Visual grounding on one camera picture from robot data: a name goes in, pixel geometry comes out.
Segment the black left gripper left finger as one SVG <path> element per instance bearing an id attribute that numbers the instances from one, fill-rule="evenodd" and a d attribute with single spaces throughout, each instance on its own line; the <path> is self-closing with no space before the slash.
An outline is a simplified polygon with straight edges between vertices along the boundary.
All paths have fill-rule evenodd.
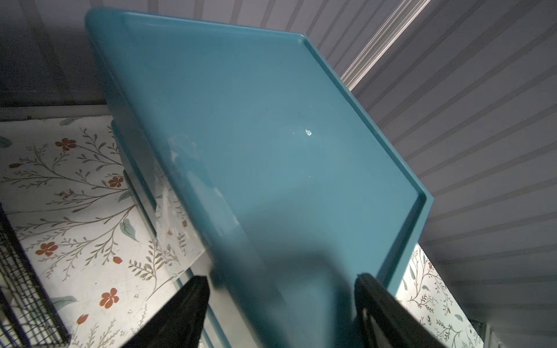
<path id="1" fill-rule="evenodd" d="M 195 275 L 123 346 L 197 347 L 203 331 L 210 287 Z"/>

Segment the teal two-drawer cabinet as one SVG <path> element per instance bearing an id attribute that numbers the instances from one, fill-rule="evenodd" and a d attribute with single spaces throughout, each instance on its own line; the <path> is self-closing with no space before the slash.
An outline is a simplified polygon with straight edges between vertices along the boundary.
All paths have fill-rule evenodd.
<path id="1" fill-rule="evenodd" d="M 206 347 L 364 347 L 355 281 L 395 297 L 433 198 L 299 33 L 109 7 L 85 26 L 156 234 L 157 160 L 205 247 Z"/>

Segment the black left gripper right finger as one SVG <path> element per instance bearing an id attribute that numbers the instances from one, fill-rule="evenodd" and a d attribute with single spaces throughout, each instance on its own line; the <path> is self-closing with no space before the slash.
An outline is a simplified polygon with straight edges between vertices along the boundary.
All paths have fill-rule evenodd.
<path id="1" fill-rule="evenodd" d="M 355 307 L 364 347 L 443 347 L 372 275 L 355 281 Z"/>

